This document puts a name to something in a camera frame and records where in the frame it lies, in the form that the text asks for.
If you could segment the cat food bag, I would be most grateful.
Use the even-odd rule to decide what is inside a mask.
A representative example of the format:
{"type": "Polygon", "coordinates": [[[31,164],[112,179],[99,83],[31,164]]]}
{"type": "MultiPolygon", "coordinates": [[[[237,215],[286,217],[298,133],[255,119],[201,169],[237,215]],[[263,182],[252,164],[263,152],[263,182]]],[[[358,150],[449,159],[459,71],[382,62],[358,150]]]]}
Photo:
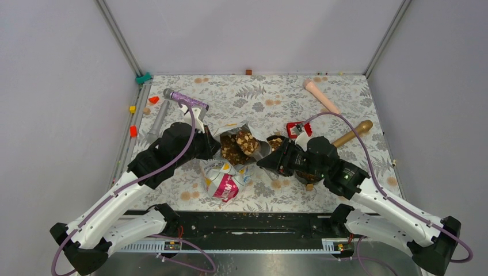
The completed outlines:
{"type": "MultiPolygon", "coordinates": [[[[247,130],[257,140],[267,142],[265,135],[252,127],[248,121],[225,125],[212,136],[220,143],[221,135],[236,135],[241,130],[247,130]]],[[[233,166],[221,156],[221,149],[213,159],[201,161],[203,184],[208,195],[213,200],[221,202],[228,202],[235,198],[251,181],[256,162],[254,158],[250,158],[245,164],[233,166]]]]}

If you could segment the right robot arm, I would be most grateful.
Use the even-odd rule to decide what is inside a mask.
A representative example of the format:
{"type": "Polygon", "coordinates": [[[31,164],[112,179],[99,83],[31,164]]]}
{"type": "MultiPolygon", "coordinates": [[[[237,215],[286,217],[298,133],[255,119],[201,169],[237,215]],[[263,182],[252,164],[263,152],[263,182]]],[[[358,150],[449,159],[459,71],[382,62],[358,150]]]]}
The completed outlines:
{"type": "Polygon", "coordinates": [[[423,270],[444,275],[458,245],[461,223],[452,216],[429,214],[388,190],[375,185],[366,171],[341,159],[337,148],[324,137],[308,141],[306,149],[285,139],[257,166],[282,176],[311,174],[333,194],[363,205],[381,217],[371,217],[349,205],[333,212],[330,229],[344,237],[366,236],[403,251],[423,270]]]}

